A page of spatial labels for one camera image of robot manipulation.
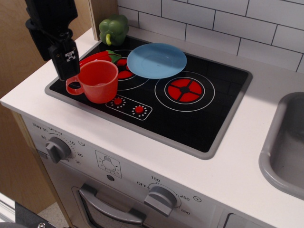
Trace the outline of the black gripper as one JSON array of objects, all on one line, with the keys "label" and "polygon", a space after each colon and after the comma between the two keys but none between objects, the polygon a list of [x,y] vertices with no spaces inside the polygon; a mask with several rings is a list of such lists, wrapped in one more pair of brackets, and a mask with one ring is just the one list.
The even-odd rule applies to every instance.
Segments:
[{"label": "black gripper", "polygon": [[79,54],[69,24],[77,18],[73,0],[27,0],[26,28],[43,60],[52,59],[61,81],[80,73]]}]

